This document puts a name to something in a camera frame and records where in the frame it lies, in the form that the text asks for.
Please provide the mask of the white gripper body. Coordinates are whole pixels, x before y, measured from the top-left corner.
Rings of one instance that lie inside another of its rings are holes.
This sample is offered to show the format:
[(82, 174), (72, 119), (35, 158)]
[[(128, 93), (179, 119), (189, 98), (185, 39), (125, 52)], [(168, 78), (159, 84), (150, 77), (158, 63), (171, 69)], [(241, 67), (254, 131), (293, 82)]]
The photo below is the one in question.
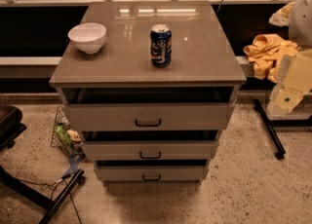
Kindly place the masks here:
[(284, 56), (279, 66), (277, 84), (269, 97), (270, 115), (291, 113), (312, 90), (312, 49)]

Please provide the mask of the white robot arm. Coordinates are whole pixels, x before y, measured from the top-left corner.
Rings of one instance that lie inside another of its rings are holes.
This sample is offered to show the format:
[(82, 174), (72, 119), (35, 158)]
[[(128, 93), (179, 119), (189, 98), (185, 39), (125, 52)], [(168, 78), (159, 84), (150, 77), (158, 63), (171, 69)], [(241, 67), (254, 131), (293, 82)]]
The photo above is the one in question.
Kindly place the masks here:
[(299, 46), (296, 55), (283, 55), (267, 105), (269, 114), (284, 115), (312, 90), (312, 0), (295, 0), (273, 14), (269, 22), (287, 25), (289, 39)]

